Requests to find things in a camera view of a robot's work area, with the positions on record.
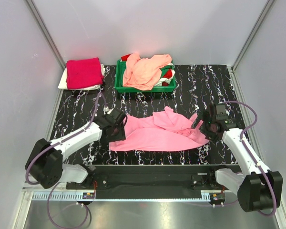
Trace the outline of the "pink t shirt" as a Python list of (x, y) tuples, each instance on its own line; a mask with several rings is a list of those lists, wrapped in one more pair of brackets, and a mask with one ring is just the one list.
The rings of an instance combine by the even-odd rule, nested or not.
[(196, 128), (191, 128), (196, 119), (197, 114), (188, 119), (168, 106), (146, 118), (127, 115), (124, 127), (126, 139), (109, 143), (109, 149), (175, 152), (199, 148), (209, 140), (199, 130), (202, 121)]

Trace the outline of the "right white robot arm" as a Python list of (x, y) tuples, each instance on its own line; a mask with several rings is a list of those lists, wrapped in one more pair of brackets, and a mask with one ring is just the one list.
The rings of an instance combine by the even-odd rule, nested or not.
[(198, 127), (207, 140), (222, 140), (236, 158), (241, 174), (228, 168), (217, 169), (207, 177), (207, 184), (212, 189), (224, 186), (236, 194), (245, 212), (273, 216), (280, 207), (283, 177), (260, 159), (245, 137), (248, 128), (229, 117), (226, 104), (210, 104), (207, 110), (200, 111), (192, 128)]

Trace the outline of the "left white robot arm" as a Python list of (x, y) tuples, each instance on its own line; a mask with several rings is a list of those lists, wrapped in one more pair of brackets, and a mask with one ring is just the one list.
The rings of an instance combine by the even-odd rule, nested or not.
[(94, 171), (86, 165), (64, 161), (84, 146), (102, 140), (105, 143), (125, 140), (127, 115), (116, 109), (94, 116), (81, 128), (52, 141), (38, 140), (26, 162), (26, 182), (44, 189), (58, 183), (72, 183), (88, 189), (94, 185)]

